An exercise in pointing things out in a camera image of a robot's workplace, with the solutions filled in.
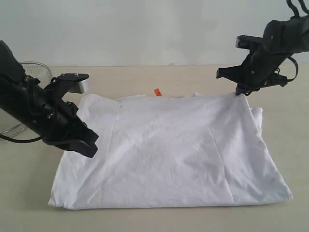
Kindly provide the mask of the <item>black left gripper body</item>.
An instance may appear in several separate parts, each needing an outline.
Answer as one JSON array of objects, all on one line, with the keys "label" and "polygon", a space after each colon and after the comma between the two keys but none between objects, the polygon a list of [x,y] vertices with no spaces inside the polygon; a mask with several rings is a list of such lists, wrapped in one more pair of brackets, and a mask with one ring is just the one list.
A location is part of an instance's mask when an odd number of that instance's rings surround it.
[{"label": "black left gripper body", "polygon": [[87,144],[96,142],[98,135],[77,116],[78,107],[63,100],[41,102],[41,138],[47,145],[59,149],[61,144],[81,140]]}]

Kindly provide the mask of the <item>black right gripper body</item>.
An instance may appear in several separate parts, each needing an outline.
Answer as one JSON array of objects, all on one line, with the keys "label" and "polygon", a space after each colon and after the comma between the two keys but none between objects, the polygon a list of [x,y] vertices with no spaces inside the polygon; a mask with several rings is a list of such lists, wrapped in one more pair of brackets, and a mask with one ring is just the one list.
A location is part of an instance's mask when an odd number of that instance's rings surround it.
[{"label": "black right gripper body", "polygon": [[288,57],[288,54],[255,51],[239,66],[219,68],[216,78],[226,78],[253,91],[272,86],[284,87],[288,84],[288,79],[278,74],[277,69]]}]

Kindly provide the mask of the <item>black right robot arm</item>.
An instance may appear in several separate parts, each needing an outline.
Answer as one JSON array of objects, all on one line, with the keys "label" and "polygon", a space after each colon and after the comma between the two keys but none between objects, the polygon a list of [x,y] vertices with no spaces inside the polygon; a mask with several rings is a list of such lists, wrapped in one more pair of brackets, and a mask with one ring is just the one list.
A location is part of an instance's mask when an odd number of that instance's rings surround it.
[{"label": "black right robot arm", "polygon": [[236,48],[249,51],[245,60],[239,66],[219,68],[216,73],[217,78],[237,83],[236,95],[248,96],[262,88],[284,87],[292,79],[281,75],[279,66],[288,59],[294,64],[295,71],[299,72],[299,65],[292,56],[309,50],[309,18],[272,20],[262,37],[238,36]]}]

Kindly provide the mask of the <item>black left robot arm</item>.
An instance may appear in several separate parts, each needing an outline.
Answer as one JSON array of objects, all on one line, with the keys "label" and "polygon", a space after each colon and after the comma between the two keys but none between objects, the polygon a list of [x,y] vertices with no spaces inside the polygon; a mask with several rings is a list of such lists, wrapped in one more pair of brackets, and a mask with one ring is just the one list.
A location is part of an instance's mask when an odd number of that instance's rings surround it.
[{"label": "black left robot arm", "polygon": [[63,101],[68,92],[82,93],[85,73],[65,73],[52,78],[45,88],[39,79],[27,75],[4,41],[0,43],[0,107],[3,111],[38,134],[30,140],[2,139],[14,143],[45,144],[65,151],[74,151],[92,158],[99,136],[77,116],[78,107]]}]

